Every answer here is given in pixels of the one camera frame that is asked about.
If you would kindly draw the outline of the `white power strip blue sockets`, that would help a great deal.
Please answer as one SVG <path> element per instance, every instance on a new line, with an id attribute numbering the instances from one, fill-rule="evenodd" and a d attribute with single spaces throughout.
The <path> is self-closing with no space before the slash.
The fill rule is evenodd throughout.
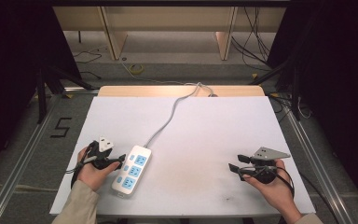
<path id="1" fill-rule="evenodd" d="M 150 158 L 149 148 L 140 146 L 132 148 L 111 186 L 118 197 L 127 198 L 135 192 Z"/>

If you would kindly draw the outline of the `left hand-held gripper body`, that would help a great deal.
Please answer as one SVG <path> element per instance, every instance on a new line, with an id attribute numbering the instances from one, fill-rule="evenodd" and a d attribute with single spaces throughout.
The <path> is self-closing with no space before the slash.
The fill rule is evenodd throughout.
<path id="1" fill-rule="evenodd" d="M 89 157 L 93 158 L 92 165 L 99 170 L 106 168 L 105 161 L 110 160 L 108 156 L 112 152 L 114 144 L 100 136 L 98 141 L 91 142 L 89 146 L 91 147 Z"/>

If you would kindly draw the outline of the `person's left hand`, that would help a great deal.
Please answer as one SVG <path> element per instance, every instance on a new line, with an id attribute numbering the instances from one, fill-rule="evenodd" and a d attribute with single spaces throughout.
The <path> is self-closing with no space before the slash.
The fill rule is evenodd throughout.
<path id="1" fill-rule="evenodd" d="M 88 163 L 83 166 L 76 179 L 86 184 L 93 191 L 97 191 L 103 185 L 105 179 L 113 173 L 118 166 L 119 162 L 115 161 L 108 167 L 99 170 Z"/>

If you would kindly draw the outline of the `yellow tape roll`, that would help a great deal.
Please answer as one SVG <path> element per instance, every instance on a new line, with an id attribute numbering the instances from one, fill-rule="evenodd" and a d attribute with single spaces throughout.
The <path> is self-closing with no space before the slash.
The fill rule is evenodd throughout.
<path id="1" fill-rule="evenodd" d="M 132 75 L 140 75 L 144 71 L 144 67 L 141 64 L 132 64 L 129 68 Z"/>

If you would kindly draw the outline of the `dark curtain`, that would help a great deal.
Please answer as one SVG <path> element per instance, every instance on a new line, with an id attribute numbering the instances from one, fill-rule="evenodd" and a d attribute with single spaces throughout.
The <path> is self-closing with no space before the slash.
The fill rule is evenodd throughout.
<path id="1" fill-rule="evenodd" d="M 52 6 L 0 0 L 0 152 L 43 76 L 49 86 L 63 72 L 81 78 Z"/>
<path id="2" fill-rule="evenodd" d="M 358 188 L 358 0 L 289 0 L 268 63 L 293 56 L 299 91 Z"/>

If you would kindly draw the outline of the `person's right hand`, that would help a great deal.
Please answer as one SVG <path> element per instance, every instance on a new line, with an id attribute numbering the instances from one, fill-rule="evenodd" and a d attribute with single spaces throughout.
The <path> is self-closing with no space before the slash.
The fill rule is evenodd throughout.
<path id="1" fill-rule="evenodd" d="M 295 224 L 302 218 L 302 214 L 296 207 L 294 196 L 286 183 L 290 182 L 289 175 L 284 171 L 284 162 L 280 159 L 275 161 L 278 167 L 276 177 L 272 182 L 263 184 L 250 175 L 243 175 L 244 180 L 260 191 L 266 201 L 278 210 L 287 224 Z"/>

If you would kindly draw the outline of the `white board table cover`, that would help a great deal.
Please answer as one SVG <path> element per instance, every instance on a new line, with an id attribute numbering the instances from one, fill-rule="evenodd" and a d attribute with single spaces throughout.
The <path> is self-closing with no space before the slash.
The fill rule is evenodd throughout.
<path id="1" fill-rule="evenodd" d="M 112 217 L 261 217 L 275 209 L 228 165 L 260 147 L 289 150 L 270 101 L 257 97 L 96 97 L 76 143 L 104 136 L 112 155 L 151 150 L 139 185 L 119 198 L 106 178 L 97 213 Z"/>

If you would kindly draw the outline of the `light wooden shelf unit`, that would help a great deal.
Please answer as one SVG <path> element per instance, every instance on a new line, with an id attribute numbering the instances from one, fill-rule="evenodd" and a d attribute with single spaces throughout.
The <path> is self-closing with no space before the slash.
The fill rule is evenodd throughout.
<path id="1" fill-rule="evenodd" d="M 119 58 L 129 31 L 214 32 L 220 58 L 228 58 L 234 32 L 276 33 L 284 7 L 55 7 L 64 31 L 103 31 Z"/>

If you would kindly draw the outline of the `aluminium floor rail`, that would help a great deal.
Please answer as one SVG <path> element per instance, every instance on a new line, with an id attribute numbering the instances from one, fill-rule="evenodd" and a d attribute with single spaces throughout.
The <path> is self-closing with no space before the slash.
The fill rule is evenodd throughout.
<path id="1" fill-rule="evenodd" d="M 48 113 L 38 119 L 38 100 L 25 107 L 0 153 L 0 224 L 50 224 L 49 213 L 94 92 L 47 96 Z"/>
<path id="2" fill-rule="evenodd" d="M 290 99 L 284 97 L 279 92 L 268 93 L 268 97 L 281 105 L 284 115 L 280 120 L 288 118 L 291 123 L 320 187 L 317 188 L 304 174 L 300 173 L 300 176 L 316 191 L 337 224 L 354 224 L 346 204 L 339 195 L 333 180 L 328 176 L 328 173 L 323 166 L 320 157 L 317 155 L 302 123 L 294 114 L 295 110 L 299 109 L 298 103 L 290 103 Z"/>

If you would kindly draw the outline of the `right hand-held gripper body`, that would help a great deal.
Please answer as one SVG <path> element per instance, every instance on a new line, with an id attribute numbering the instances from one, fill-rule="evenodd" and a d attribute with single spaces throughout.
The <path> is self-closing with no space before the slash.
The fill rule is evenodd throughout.
<path id="1" fill-rule="evenodd" d="M 261 147 L 250 158 L 255 170 L 252 177 L 263 184 L 272 182 L 277 174 L 277 159 L 290 158 L 291 155 L 268 147 Z"/>

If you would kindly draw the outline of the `black metal stand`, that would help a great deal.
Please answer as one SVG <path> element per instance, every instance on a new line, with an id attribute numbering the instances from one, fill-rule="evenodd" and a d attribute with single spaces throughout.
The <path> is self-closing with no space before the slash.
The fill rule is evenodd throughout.
<path id="1" fill-rule="evenodd" d="M 291 111 L 295 118 L 300 120 L 300 109 L 298 107 L 299 74 L 298 69 L 296 68 L 296 63 L 293 60 L 286 60 L 284 63 L 267 72 L 264 76 L 250 82 L 250 85 L 259 85 L 276 75 L 280 75 L 280 78 L 277 81 L 275 88 L 277 90 L 287 89 L 291 92 Z"/>
<path id="2" fill-rule="evenodd" d="M 36 74 L 36 89 L 39 106 L 38 124 L 44 120 L 48 113 L 46 87 L 48 87 L 53 94 L 63 94 L 65 89 L 61 83 L 62 79 L 68 79 L 87 91 L 95 90 L 95 87 L 83 81 L 81 76 L 76 77 L 75 75 L 71 75 L 57 66 L 45 66 Z"/>

